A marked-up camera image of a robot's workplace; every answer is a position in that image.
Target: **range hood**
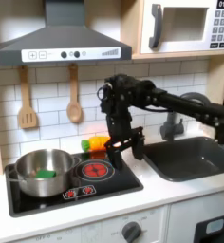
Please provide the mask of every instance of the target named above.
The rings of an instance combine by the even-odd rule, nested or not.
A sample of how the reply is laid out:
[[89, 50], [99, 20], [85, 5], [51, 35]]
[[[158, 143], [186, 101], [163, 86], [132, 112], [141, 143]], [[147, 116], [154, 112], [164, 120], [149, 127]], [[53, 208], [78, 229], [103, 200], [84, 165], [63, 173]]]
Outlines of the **range hood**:
[[44, 3], [46, 26], [0, 44], [0, 65], [131, 59], [130, 46], [84, 25], [84, 0]]

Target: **faucet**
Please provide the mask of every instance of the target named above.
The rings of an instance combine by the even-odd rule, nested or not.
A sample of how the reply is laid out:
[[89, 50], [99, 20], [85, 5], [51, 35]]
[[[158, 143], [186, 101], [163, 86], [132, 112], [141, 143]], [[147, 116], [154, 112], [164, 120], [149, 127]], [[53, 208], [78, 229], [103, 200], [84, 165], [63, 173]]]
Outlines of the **faucet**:
[[[195, 92], [185, 93], [180, 97], [186, 100], [194, 100], [204, 106], [210, 105], [211, 103], [206, 96]], [[176, 124], [176, 116], [176, 112], [168, 113], [167, 121], [160, 128], [160, 134], [163, 140], [173, 141], [175, 135], [184, 133], [183, 119], [180, 119], [180, 122]]]

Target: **microwave door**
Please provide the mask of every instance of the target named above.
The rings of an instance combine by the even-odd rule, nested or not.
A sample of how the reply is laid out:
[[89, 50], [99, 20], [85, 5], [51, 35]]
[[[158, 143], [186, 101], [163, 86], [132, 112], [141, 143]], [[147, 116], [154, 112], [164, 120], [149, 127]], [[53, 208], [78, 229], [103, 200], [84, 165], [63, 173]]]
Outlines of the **microwave door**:
[[182, 4], [182, 1], [181, 5], [178, 1], [170, 1], [171, 5], [166, 2], [169, 1], [157, 4], [154, 0], [145, 0], [141, 53], [209, 49], [212, 37], [209, 31], [212, 30], [216, 2], [204, 0], [200, 7], [192, 1], [191, 6]]

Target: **microwave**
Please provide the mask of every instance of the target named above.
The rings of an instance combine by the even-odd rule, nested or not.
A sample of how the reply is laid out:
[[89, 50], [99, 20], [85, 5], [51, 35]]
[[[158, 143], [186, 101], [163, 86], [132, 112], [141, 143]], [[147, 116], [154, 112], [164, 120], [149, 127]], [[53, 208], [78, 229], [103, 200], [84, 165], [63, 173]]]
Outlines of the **microwave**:
[[224, 0], [144, 0], [140, 53], [224, 49]]

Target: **stovetop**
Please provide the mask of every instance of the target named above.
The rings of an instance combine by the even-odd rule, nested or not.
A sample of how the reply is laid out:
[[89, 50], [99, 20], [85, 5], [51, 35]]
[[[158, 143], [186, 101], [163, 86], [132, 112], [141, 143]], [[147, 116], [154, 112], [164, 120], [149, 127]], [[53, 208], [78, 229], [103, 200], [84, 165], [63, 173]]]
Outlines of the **stovetop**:
[[[7, 179], [9, 214], [13, 217], [34, 215], [143, 189], [125, 163], [120, 170], [116, 170], [105, 152], [82, 153], [72, 157], [76, 166], [71, 172], [70, 188], [57, 196], [28, 196], [21, 191], [17, 182]], [[13, 171], [13, 168], [13, 164], [8, 165], [6, 172]], [[16, 173], [11, 173], [11, 177], [17, 178]]]

